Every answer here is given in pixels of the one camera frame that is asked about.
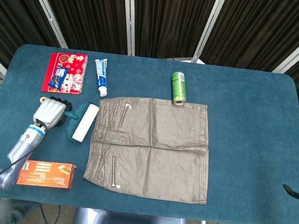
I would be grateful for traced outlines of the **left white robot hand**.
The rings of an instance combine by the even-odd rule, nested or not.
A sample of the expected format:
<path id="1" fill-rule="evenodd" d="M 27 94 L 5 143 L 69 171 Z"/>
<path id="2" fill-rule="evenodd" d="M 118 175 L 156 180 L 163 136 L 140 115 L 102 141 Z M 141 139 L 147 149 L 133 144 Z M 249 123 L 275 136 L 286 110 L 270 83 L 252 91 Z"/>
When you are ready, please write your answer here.
<path id="1" fill-rule="evenodd" d="M 54 96 L 44 98 L 33 115 L 33 121 L 36 124 L 43 124 L 47 129 L 60 127 L 67 119 L 64 113 L 71 110 L 72 104 L 65 99 Z"/>

